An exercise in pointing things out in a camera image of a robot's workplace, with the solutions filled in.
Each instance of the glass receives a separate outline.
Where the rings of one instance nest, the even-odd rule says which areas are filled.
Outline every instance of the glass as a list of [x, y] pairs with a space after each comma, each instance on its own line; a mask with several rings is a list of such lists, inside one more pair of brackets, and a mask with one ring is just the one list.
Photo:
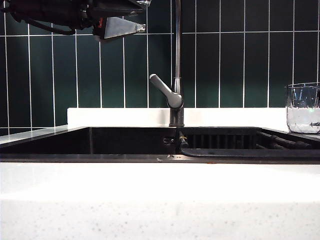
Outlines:
[[320, 134], [319, 83], [287, 86], [286, 121], [293, 133]]

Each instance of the tile wall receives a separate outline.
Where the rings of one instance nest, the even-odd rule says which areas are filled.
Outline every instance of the tile wall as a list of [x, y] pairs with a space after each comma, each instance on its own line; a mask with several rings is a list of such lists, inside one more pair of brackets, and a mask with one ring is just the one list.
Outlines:
[[[319, 0], [182, 0], [186, 108], [285, 106], [319, 80]], [[67, 123], [67, 108], [165, 108], [148, 83], [175, 69], [174, 0], [127, 17], [147, 33], [108, 44], [0, 18], [0, 135]]]

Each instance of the faucet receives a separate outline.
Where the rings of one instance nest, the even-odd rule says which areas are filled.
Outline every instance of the faucet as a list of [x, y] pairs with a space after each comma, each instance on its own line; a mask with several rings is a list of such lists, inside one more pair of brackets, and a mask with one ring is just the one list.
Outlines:
[[173, 79], [171, 89], [156, 74], [151, 74], [150, 82], [158, 88], [167, 98], [170, 107], [169, 127], [182, 128], [184, 124], [184, 91], [181, 78], [181, 0], [175, 0], [175, 78]]

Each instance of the black sink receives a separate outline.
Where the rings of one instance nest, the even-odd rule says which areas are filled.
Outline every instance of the black sink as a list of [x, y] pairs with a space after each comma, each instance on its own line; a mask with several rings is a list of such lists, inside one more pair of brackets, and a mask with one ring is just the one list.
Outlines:
[[320, 140], [258, 127], [86, 127], [1, 144], [0, 154], [320, 160]]
[[86, 127], [0, 145], [2, 154], [175, 154], [176, 129]]

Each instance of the white countertop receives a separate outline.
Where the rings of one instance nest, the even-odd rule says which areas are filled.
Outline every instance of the white countertop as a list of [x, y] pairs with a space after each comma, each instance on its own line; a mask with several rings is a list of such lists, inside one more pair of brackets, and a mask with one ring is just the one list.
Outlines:
[[319, 240], [320, 165], [0, 163], [3, 240]]

